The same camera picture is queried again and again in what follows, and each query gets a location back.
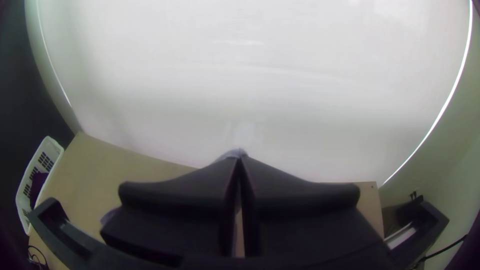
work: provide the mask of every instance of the dark fabric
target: dark fabric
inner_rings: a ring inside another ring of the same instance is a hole
[[[35,208],[35,203],[39,197],[40,190],[45,184],[45,180],[49,176],[48,172],[37,172],[31,178],[31,189],[30,189],[30,207]]]

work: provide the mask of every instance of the wire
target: wire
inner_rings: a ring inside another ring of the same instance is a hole
[[[467,238],[467,236],[468,236],[468,234],[465,234],[462,238],[460,238],[460,239],[458,239],[457,241],[453,242],[453,243],[450,244],[449,246],[447,246],[447,247],[445,247],[445,248],[443,248],[443,249],[441,249],[441,250],[433,253],[432,255],[424,256],[424,257],[421,258],[417,263],[415,263],[415,265],[414,265],[412,268],[410,268],[410,269],[411,269],[411,270],[416,269],[417,267],[419,267],[419,265],[420,265],[421,263],[425,262],[426,260],[428,260],[428,259],[430,259],[430,258],[433,258],[433,257],[437,256],[438,254],[443,253],[443,252],[445,252],[445,251],[447,251],[447,250],[455,247],[455,246],[458,245],[460,242],[464,241],[465,238]]]
[[[47,267],[47,269],[49,269],[49,264],[47,263],[47,258],[45,258],[45,255],[40,251],[40,249],[36,248],[35,246],[33,245],[29,245],[27,250],[28,250],[28,256],[30,256],[31,260],[34,261],[34,257],[36,257],[36,259],[38,260],[38,264],[40,265],[40,269],[42,269],[42,263],[40,262],[40,259],[37,255],[35,254],[31,254],[30,253],[30,248],[32,249],[35,249],[36,251],[38,251],[38,253],[40,253],[40,255],[43,257],[43,261],[45,262],[45,266]]]

